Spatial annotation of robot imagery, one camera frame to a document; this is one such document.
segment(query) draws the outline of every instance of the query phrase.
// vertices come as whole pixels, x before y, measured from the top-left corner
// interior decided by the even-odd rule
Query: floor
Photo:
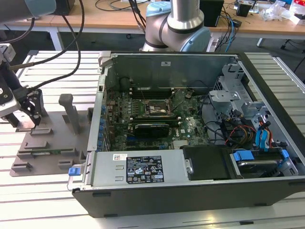
[[[22,34],[21,31],[6,31],[8,38],[17,37]],[[62,33],[62,39],[65,46],[72,40],[72,35]],[[292,70],[298,65],[305,54],[302,51],[305,49],[304,41],[292,41],[287,44],[285,50],[280,47],[285,40],[267,39],[263,47],[258,48],[255,38],[236,38],[230,47],[231,52],[269,52],[273,56],[280,57]],[[144,44],[144,35],[133,34],[131,39],[126,38],[126,34],[102,34],[102,33],[83,33],[80,38],[81,50],[112,50],[112,51],[136,51]],[[12,64],[22,63],[27,56],[29,50],[54,50],[52,41],[48,38],[46,32],[31,32],[22,41],[13,44],[16,50],[16,57]],[[296,75],[303,81],[305,80],[305,62],[297,69]]]

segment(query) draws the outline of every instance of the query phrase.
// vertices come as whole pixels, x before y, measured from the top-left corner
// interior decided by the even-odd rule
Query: motherboard
[[[179,149],[209,143],[198,115],[201,95],[176,89],[163,96],[108,90],[110,151]]]

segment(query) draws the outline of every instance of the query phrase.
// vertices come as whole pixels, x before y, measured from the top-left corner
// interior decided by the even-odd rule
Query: blue cable
[[[232,30],[231,30],[231,37],[230,37],[228,46],[227,46],[227,48],[225,49],[224,52],[227,52],[227,51],[229,50],[229,48],[230,48],[230,46],[231,46],[231,43],[232,43],[232,39],[233,39],[234,25],[233,25],[232,19],[231,19],[231,18],[229,18],[229,19],[230,19],[230,21],[231,21],[231,27],[232,27]]]

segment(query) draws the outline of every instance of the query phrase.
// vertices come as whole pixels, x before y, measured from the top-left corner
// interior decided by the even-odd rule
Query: computer case
[[[216,27],[224,0],[200,0],[200,9],[204,13],[204,26]]]
[[[60,16],[68,16],[74,6],[75,0],[56,0],[56,11],[53,13]]]

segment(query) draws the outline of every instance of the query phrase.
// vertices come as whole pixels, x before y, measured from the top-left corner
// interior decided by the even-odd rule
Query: table leg
[[[261,47],[261,46],[263,45],[264,41],[265,41],[265,38],[260,38],[260,39],[258,40],[258,43],[256,44],[256,46],[257,46],[257,47]]]
[[[64,46],[61,40],[61,34],[59,33],[58,29],[56,27],[52,27],[49,33],[53,41],[55,50],[62,51],[64,49]]]
[[[206,48],[207,52],[214,52],[215,51],[220,36],[221,36],[220,33],[215,33],[215,32],[211,33],[211,38],[210,38],[208,47]]]

